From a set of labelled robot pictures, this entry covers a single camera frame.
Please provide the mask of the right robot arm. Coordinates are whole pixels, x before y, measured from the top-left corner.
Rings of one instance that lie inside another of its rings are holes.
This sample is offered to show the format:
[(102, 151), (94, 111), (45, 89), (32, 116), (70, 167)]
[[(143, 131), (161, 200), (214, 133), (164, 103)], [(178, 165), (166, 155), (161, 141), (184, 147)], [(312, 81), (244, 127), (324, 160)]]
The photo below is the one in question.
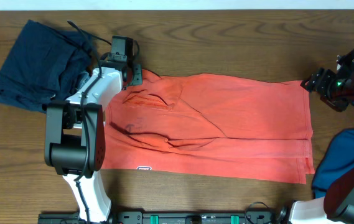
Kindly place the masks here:
[[(333, 110), (354, 106), (354, 49), (337, 57), (335, 72), (320, 68), (300, 84)], [(314, 199), (296, 201), (273, 223), (354, 223), (354, 129), (337, 134), (312, 181)]]

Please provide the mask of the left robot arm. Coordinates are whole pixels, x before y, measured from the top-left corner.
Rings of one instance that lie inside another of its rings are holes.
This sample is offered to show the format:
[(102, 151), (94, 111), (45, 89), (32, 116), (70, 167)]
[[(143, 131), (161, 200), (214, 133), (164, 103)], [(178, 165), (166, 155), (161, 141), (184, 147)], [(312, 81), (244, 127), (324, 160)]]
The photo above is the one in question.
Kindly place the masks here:
[(98, 58), (97, 66), (77, 92), (47, 107), (45, 163), (69, 184), (79, 211), (40, 214), (39, 223), (112, 223), (111, 199), (100, 174), (105, 160), (104, 109), (129, 86), (142, 84), (142, 69), (135, 59), (136, 40), (113, 36), (111, 50)]

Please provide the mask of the red t-shirt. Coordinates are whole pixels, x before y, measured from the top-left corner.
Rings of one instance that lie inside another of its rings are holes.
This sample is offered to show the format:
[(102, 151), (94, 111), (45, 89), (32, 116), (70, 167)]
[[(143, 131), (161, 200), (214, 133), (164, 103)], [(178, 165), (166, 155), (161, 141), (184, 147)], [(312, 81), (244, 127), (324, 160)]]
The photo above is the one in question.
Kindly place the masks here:
[(105, 111), (105, 169), (304, 184), (314, 173), (309, 96), (298, 81), (158, 76)]

